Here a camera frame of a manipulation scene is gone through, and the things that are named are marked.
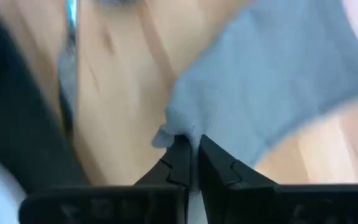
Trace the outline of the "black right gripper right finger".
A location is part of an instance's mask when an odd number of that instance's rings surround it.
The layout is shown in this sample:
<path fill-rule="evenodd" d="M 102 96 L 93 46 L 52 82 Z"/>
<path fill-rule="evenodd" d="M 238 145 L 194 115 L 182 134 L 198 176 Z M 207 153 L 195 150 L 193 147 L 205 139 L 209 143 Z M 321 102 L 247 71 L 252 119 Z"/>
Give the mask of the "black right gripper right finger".
<path fill-rule="evenodd" d="M 207 136 L 199 169 L 210 224 L 358 224 L 358 184 L 278 184 Z"/>

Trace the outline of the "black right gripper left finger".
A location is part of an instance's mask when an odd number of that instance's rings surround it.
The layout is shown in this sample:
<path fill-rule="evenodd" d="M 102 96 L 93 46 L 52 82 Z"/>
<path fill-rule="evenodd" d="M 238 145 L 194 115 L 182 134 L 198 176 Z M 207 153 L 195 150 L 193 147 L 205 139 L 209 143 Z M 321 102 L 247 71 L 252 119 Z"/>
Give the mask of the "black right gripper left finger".
<path fill-rule="evenodd" d="M 191 145 L 175 137 L 134 185 L 59 187 L 29 195 L 20 224 L 186 224 Z"/>

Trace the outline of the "grey cloth napkin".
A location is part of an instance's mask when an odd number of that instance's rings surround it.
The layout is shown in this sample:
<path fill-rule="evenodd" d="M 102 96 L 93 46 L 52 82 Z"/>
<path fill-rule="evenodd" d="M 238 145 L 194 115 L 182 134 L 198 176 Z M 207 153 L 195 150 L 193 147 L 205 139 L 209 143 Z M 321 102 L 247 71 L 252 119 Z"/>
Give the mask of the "grey cloth napkin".
<path fill-rule="evenodd" d="M 207 224 L 198 147 L 207 135 L 254 166 L 308 121 L 358 98 L 358 40 L 341 0 L 258 0 L 175 82 L 154 137 L 192 146 L 189 224 Z"/>

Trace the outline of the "black plastic tray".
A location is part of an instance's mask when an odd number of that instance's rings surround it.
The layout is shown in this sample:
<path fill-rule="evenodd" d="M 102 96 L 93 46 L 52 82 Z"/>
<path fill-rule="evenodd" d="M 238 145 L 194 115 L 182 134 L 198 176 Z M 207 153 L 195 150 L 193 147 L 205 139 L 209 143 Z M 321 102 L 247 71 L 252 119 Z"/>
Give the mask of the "black plastic tray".
<path fill-rule="evenodd" d="M 27 193 L 89 183 L 1 22 L 0 163 Z"/>

